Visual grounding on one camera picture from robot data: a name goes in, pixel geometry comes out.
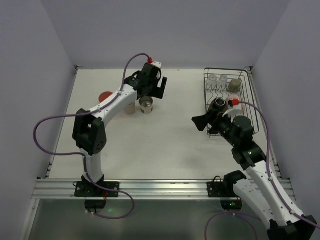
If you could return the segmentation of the metal cup with cream label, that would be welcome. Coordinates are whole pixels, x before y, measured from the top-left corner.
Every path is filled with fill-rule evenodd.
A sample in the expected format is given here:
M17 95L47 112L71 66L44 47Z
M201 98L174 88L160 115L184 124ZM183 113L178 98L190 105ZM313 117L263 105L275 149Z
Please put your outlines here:
M139 99L140 110L143 114L148 115L153 112L153 99L150 96L144 96Z

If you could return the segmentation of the beige plastic cup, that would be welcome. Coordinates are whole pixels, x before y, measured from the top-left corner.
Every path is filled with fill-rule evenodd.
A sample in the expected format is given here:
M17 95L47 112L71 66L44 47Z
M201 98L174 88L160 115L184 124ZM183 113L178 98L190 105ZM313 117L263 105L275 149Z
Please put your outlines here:
M136 112L136 102L134 101L134 102L130 103L123 110L127 115L134 114Z

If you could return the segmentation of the tall pink plastic cup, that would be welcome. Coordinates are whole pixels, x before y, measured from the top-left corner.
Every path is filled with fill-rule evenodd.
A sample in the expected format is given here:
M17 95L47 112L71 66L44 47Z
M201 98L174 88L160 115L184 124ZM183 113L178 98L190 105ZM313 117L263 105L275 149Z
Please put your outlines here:
M105 91L103 93L101 93L98 97L98 101L100 103L102 103L103 101L105 101L107 98L109 98L111 95L113 94L113 92L111 91Z

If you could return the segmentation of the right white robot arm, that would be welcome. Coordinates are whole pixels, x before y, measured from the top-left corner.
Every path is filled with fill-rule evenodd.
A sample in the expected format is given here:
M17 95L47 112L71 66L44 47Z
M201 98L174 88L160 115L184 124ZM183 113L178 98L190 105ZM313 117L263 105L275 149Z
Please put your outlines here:
M213 111L191 120L199 131L211 125L211 130L232 146L233 158L246 173L225 175L224 184L260 218L270 240L311 239L316 220L297 207L271 171L266 155L253 140L254 128L249 118L237 116L231 120Z

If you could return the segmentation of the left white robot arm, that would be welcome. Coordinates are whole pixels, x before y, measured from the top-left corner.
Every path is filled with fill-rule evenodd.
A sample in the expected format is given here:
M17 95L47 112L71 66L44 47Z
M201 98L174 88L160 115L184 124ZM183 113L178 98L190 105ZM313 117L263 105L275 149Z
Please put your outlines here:
M76 113L72 138L83 155L84 182L97 186L104 179L101 151L107 144L109 122L142 97L162 99L167 80L162 76L162 63L147 62L142 70L123 78L120 88L109 98L90 110L80 109Z

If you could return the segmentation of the black mug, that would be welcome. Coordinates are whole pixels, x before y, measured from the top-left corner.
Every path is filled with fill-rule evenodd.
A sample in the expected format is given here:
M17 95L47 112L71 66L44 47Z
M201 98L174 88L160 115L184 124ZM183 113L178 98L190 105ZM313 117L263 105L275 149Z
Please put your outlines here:
M215 114L223 114L225 112L226 105L227 103L225 99L221 97L217 97L210 103L210 106L207 112L215 113Z

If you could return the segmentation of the pink ceramic mug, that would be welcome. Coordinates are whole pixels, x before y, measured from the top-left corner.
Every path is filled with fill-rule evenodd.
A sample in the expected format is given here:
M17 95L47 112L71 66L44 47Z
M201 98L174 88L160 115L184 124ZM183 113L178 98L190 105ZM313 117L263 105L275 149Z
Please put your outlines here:
M229 101L232 101L232 100L241 100L241 98L237 95L237 94L232 94L232 95L230 95L230 96L228 96L226 99L225 99L225 101L226 101L226 104L227 104L227 109L229 109ZM246 109L246 107L245 107L245 105L244 104L240 104L240 105L238 105L238 106L236 106L236 109L237 110L241 110L241 112L243 113L244 111L245 111L245 109Z

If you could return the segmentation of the left clear glass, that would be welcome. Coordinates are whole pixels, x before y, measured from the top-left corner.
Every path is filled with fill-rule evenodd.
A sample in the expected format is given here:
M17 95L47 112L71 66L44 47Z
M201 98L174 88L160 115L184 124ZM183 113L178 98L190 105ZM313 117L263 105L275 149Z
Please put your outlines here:
M214 88L217 85L218 77L215 74L209 74L207 77L206 86L207 88Z

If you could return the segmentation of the clear glass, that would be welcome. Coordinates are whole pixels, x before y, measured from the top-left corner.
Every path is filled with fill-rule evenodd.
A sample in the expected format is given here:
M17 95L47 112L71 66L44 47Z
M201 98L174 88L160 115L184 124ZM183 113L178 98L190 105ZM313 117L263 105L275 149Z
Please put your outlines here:
M217 86L224 89L227 86L227 83L228 77L226 75L220 75L219 79L217 80Z
M207 77L206 86L207 88L214 88L217 85L218 77L215 74L209 74Z

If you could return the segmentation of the grey-green ceramic cup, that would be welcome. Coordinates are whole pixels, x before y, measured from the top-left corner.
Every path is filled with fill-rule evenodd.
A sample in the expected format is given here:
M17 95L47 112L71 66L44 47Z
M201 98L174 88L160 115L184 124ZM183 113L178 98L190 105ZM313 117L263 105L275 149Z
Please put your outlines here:
M242 87L242 81L241 79L232 79L228 85L228 91L231 93L237 93L240 91Z

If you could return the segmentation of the right clear glass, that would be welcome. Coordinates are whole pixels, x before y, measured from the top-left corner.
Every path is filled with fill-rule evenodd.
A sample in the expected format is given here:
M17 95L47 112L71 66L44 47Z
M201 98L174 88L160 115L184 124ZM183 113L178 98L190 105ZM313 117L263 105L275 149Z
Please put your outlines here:
M228 77L226 75L220 75L219 79L217 80L217 86L224 89L227 86L227 83Z

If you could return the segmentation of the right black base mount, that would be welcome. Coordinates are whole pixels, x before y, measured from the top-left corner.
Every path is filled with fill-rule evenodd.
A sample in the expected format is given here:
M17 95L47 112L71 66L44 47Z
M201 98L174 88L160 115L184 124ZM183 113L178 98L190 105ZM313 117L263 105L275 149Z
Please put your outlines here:
M219 198L224 211L240 211L243 207L242 199L235 194L233 187L240 180L247 177L239 170L226 174L223 178L216 176L206 183L209 198Z

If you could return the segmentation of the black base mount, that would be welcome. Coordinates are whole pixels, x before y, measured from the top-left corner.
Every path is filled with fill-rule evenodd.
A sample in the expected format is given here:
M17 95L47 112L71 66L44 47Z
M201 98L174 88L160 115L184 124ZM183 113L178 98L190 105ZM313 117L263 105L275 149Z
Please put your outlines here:
M103 179L96 183L102 188L111 189L103 190L93 185L91 182L83 178L81 181L73 183L75 187L74 196L78 198L103 198L103 200L85 200L84 207L90 212L100 212L107 204L107 198L117 198L120 183L117 181L104 181Z
M247 177L239 170L226 174L223 178L216 176L206 183L209 198L219 198L224 211L240 211L243 207L242 199L235 194L233 187L240 180Z

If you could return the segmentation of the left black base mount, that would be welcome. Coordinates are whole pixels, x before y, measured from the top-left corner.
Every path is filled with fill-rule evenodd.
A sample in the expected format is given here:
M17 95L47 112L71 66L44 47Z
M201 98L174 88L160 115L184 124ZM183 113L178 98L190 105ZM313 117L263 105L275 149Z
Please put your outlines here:
M107 198L117 198L120 183L117 181L104 181L103 179L96 183L102 188L111 189L103 190L93 185L91 182L83 178L81 181L73 183L75 187L74 196L78 198L103 198L103 200L85 200L84 207L90 212L100 212L107 204Z

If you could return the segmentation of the aluminium mounting rail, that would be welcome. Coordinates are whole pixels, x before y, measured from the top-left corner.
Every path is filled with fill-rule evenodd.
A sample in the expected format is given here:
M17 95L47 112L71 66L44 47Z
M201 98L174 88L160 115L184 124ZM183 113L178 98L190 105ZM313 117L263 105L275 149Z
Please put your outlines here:
M77 179L38 179L33 199L73 200ZM208 180L119 180L119 189L134 200L214 200L209 197Z

